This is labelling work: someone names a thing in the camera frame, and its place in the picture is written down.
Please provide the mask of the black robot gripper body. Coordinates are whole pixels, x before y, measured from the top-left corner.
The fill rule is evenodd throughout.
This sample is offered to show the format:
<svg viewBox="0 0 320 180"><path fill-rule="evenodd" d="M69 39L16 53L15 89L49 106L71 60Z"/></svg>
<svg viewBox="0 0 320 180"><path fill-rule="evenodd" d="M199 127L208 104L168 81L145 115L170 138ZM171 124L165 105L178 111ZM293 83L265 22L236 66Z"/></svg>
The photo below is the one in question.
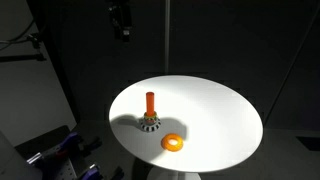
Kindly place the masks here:
<svg viewBox="0 0 320 180"><path fill-rule="evenodd" d="M129 0L110 0L108 12L115 38L121 39L123 42L129 42L130 29L132 28Z"/></svg>

